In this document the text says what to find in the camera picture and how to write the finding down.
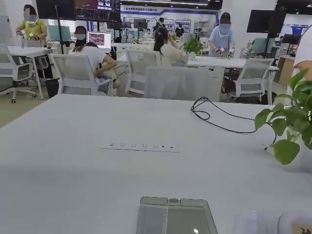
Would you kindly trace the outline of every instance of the window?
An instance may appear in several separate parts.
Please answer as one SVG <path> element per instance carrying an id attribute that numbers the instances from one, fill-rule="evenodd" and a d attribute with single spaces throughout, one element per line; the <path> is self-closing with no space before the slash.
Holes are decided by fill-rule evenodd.
<path id="1" fill-rule="evenodd" d="M 54 20 L 54 19 L 49 19 L 49 25 L 57 25 L 58 21 Z M 71 20 L 61 20 L 60 21 L 61 26 L 68 26 L 70 33 L 74 34 L 75 29 L 76 29 L 76 25 L 75 25 L 75 21 L 71 21 Z"/>

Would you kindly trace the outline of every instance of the trash bin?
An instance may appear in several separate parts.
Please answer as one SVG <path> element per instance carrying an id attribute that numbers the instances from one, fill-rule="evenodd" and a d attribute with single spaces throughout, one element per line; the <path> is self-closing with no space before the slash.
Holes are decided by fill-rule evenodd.
<path id="1" fill-rule="evenodd" d="M 59 78 L 46 80 L 45 87 L 47 88 L 49 98 L 54 97 L 59 91 Z"/>

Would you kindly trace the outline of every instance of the blue shirt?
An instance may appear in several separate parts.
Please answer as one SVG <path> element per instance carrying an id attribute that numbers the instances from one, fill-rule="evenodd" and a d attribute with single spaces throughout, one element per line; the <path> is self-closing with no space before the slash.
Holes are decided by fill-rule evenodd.
<path id="1" fill-rule="evenodd" d="M 211 41 L 217 48 L 222 47 L 223 49 L 229 49 L 231 42 L 233 42 L 232 28 L 229 29 L 228 36 L 223 38 L 220 37 L 219 26 L 215 27 L 211 32 L 209 41 Z"/>

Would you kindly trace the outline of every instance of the dark hair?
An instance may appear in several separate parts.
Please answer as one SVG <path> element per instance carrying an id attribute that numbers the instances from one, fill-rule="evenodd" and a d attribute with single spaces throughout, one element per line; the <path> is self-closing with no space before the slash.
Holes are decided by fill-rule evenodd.
<path id="1" fill-rule="evenodd" d="M 82 33 L 85 34 L 85 37 L 83 40 L 77 39 L 75 42 L 75 47 L 82 46 L 82 45 L 85 45 L 87 43 L 87 30 L 86 30 L 86 28 L 83 26 L 77 26 L 76 30 L 75 30 L 75 34 L 82 34 Z"/>
<path id="2" fill-rule="evenodd" d="M 35 8 L 32 5 L 26 4 L 24 5 L 24 11 L 26 9 L 29 9 L 29 14 L 30 15 L 37 15 Z"/>
<path id="3" fill-rule="evenodd" d="M 229 13 L 224 12 L 220 17 L 220 24 L 231 24 L 231 16 Z"/>
<path id="4" fill-rule="evenodd" d="M 154 51 L 159 51 L 161 53 L 161 47 L 167 42 L 168 40 L 168 30 L 165 27 L 157 28 L 155 32 L 155 43 L 154 43 Z"/>
<path id="5" fill-rule="evenodd" d="M 231 15 L 230 15 L 230 13 L 228 13 L 228 12 L 224 12 L 222 15 L 221 15 L 221 17 L 220 17 L 220 20 L 221 19 L 228 19 L 228 20 L 231 20 Z"/>
<path id="6" fill-rule="evenodd" d="M 92 46 L 92 47 L 96 47 L 96 48 L 98 48 L 98 46 L 94 43 L 94 42 L 88 42 L 87 44 L 86 44 L 86 46 Z"/>

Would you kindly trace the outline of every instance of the white shirt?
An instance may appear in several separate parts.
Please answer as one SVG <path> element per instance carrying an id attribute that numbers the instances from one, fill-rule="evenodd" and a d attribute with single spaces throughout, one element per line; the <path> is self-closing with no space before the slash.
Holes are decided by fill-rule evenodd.
<path id="1" fill-rule="evenodd" d="M 295 67 L 297 64 L 304 62 L 304 61 L 311 61 L 312 60 L 312 27 L 310 27 L 305 34 L 302 36 L 300 40 L 300 44 L 298 45 L 297 48 L 297 53 L 296 57 L 294 59 L 293 66 Z M 292 76 L 296 75 L 299 73 L 300 70 L 294 68 Z M 292 94 L 292 90 L 290 87 L 287 87 L 287 94 Z"/>
<path id="2" fill-rule="evenodd" d="M 107 56 L 105 52 L 92 46 L 83 47 L 81 52 L 73 52 L 73 50 L 70 50 L 68 55 L 86 55 L 90 61 L 93 72 L 96 71 L 98 65 L 102 63 L 104 58 Z"/>
<path id="3" fill-rule="evenodd" d="M 161 49 L 162 66 L 171 66 L 173 62 L 177 62 L 182 58 L 182 51 L 174 48 L 171 44 L 164 44 Z"/>

